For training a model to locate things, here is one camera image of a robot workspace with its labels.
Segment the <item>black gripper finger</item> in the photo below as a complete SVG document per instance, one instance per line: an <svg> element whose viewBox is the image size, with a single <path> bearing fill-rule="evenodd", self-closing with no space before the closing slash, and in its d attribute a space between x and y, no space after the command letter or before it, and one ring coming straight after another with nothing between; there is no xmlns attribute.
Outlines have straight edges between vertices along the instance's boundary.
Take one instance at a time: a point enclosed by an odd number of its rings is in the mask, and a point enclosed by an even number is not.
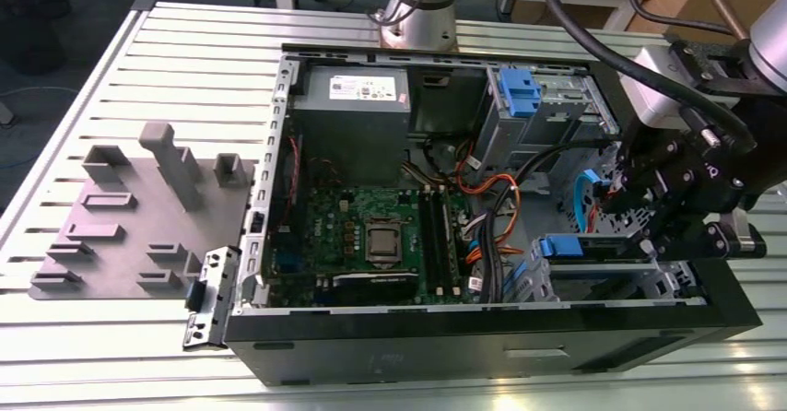
<svg viewBox="0 0 787 411"><path fill-rule="evenodd" d="M765 256L765 242L748 213L732 210L718 220L705 223L697 218L680 220L660 235L661 260L758 259Z"/></svg>
<svg viewBox="0 0 787 411"><path fill-rule="evenodd" d="M681 132L642 128L625 135L605 193L605 212L650 211L648 222L628 237L626 247L637 246L650 257L660 257L660 235L676 223L693 183Z"/></svg>

